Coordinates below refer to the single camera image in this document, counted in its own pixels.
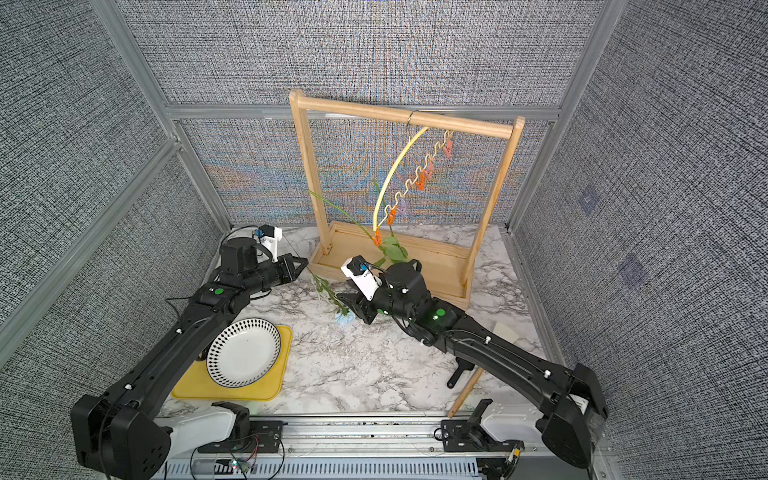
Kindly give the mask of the white plate black pattern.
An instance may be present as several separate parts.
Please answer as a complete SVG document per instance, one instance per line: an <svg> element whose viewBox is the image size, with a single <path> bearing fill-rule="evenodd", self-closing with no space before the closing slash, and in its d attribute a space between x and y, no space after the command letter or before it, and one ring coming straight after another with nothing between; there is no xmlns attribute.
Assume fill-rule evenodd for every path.
<svg viewBox="0 0 768 480"><path fill-rule="evenodd" d="M282 348L278 328L260 318L246 318L226 327L210 344L206 368L224 388L242 388L264 377Z"/></svg>

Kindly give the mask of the pink clip top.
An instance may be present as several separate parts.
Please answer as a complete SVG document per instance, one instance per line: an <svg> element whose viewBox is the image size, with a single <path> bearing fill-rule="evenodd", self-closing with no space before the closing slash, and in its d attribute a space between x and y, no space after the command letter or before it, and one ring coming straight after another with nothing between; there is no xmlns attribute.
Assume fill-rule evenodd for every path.
<svg viewBox="0 0 768 480"><path fill-rule="evenodd" d="M443 145L443 156L450 160L452 158L453 140L448 138Z"/></svg>

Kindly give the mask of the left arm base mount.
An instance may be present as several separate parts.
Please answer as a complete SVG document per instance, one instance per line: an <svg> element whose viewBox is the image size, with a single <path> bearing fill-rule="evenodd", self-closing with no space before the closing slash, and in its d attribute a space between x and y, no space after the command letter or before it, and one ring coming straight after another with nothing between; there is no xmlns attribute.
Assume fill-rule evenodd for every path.
<svg viewBox="0 0 768 480"><path fill-rule="evenodd" d="M213 408L234 414L233 426L226 437L201 446L200 453L278 453L281 449L283 423L275 420L251 419L250 410L229 401L217 401Z"/></svg>

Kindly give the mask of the pink clip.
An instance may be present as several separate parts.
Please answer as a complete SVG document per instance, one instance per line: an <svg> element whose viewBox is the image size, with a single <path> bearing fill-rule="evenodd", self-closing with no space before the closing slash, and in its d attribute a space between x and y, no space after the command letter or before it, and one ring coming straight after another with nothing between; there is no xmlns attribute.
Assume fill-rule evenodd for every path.
<svg viewBox="0 0 768 480"><path fill-rule="evenodd" d="M448 138L443 145L443 156L450 160L452 158L453 140Z"/></svg>
<svg viewBox="0 0 768 480"><path fill-rule="evenodd" d="M426 168L422 171L423 173L423 180L425 182L429 182L433 178L434 174L434 162L432 160L429 160L427 162Z"/></svg>

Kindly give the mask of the wooden spatula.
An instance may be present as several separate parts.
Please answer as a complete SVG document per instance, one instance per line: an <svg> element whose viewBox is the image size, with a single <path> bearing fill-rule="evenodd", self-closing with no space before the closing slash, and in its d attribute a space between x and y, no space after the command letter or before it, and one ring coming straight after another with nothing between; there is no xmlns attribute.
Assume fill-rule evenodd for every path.
<svg viewBox="0 0 768 480"><path fill-rule="evenodd" d="M496 323L493 327L493 333L512 344L514 344L520 338L520 335L514 329L503 323ZM453 418L458 413L483 373L484 370L480 367L477 367L474 370L471 377L464 385L456 400L453 402L450 410L448 411L448 418Z"/></svg>

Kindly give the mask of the yellow wavy clothes hanger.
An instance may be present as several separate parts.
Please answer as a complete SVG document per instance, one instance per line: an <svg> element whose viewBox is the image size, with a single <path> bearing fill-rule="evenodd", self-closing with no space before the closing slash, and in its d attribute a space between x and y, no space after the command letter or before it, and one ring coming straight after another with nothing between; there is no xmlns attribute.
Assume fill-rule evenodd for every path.
<svg viewBox="0 0 768 480"><path fill-rule="evenodd" d="M443 156L445 141L448 138L453 140L454 131L444 130L441 137L433 138L432 145L428 150L424 151L418 162L415 162L412 159L411 152L427 136L429 130L429 127L421 127L416 133L409 136L386 172L383 181L379 185L373 207L371 217L371 227L373 230L381 229L382 226L388 226L386 221L387 214L393 206L397 207L398 215L402 201L412 190L419 191L416 188L417 178L419 173L426 168L427 162L432 160L435 164L437 158Z"/></svg>

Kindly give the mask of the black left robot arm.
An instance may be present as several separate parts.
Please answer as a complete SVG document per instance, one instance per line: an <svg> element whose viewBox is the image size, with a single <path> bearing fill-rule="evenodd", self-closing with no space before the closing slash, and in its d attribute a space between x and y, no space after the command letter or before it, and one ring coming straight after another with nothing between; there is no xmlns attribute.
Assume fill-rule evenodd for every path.
<svg viewBox="0 0 768 480"><path fill-rule="evenodd" d="M290 253L274 256L248 237L225 241L219 255L219 267L189 297L176 326L118 382L72 407L81 466L119 479L151 478L171 454L172 430L155 419L173 387L252 295L296 281L309 264Z"/></svg>

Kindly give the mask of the black hair brush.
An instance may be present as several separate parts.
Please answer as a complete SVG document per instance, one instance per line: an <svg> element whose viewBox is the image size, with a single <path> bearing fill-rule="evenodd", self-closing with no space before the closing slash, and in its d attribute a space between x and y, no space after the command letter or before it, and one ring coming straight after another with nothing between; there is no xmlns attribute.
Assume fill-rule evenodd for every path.
<svg viewBox="0 0 768 480"><path fill-rule="evenodd" d="M457 366L446 383L448 389L453 389L456 386L465 371L472 371L475 368L475 364L470 361L459 357L456 357L455 360Z"/></svg>

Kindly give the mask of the peach artificial rose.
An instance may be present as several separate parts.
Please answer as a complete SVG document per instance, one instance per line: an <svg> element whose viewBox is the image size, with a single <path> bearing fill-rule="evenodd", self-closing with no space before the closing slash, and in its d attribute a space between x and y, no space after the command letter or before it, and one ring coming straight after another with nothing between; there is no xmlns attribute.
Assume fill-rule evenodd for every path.
<svg viewBox="0 0 768 480"><path fill-rule="evenodd" d="M383 256L383 260L375 262L375 265L381 266L385 261L389 261L390 263L405 263L408 261L407 250L399 243L394 234L391 234L389 238L385 239L380 230L370 230L369 228L364 227L350 213L330 200L327 200L321 194L315 193L312 190L310 190L309 193L314 199L320 200L324 205L330 206L339 212L347 220L351 220L352 223L374 243Z"/></svg>

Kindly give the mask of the blue artificial carnation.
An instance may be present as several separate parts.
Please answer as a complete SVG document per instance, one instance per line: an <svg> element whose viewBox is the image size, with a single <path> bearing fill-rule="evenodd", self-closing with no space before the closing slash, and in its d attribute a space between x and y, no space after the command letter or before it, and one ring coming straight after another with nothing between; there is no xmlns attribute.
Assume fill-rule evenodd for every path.
<svg viewBox="0 0 768 480"><path fill-rule="evenodd" d="M333 307L335 312L335 321L339 325L351 324L356 319L356 317L352 311L338 298L336 292L331 287L330 282L315 274L312 270L310 270L310 275L312 277L312 283L318 296Z"/></svg>

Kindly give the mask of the yellow tray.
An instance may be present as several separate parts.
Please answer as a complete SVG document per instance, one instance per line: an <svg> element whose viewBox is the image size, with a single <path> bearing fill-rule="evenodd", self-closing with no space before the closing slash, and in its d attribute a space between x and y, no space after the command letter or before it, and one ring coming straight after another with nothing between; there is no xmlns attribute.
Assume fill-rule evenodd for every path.
<svg viewBox="0 0 768 480"><path fill-rule="evenodd" d="M270 371L257 382L241 388L225 388L210 378L205 362L194 361L170 396L180 400L212 401L267 402L275 399L282 389L293 340L293 331L289 326L278 325L277 330L282 343L279 357Z"/></svg>

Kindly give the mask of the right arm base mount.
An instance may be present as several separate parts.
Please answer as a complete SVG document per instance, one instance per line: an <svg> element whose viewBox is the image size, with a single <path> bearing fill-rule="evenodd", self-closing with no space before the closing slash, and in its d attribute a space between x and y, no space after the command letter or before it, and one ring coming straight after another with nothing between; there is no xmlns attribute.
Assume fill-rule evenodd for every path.
<svg viewBox="0 0 768 480"><path fill-rule="evenodd" d="M441 442L448 453L505 452L511 458L518 458L525 450L523 441L495 440L481 426L482 415L491 404L491 399L483 399L467 419L442 420L433 431L433 438Z"/></svg>

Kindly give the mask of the orange clip lowest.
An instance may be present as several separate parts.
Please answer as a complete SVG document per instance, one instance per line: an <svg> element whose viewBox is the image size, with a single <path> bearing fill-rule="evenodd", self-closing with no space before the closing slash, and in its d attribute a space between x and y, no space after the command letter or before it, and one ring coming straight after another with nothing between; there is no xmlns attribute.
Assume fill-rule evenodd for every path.
<svg viewBox="0 0 768 480"><path fill-rule="evenodd" d="M381 248L383 246L383 236L380 229L374 231L373 239L377 248Z"/></svg>

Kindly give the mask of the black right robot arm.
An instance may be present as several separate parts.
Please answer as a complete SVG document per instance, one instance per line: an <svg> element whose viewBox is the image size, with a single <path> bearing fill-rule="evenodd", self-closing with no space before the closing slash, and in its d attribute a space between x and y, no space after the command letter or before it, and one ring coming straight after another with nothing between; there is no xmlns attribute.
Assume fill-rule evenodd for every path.
<svg viewBox="0 0 768 480"><path fill-rule="evenodd" d="M339 300L370 324L391 316L408 336L468 362L523 395L542 416L536 423L546 447L558 458L588 470L608 418L596 373L535 356L483 327L461 308L428 290L417 260L383 270L361 256L348 259L342 273L353 293Z"/></svg>

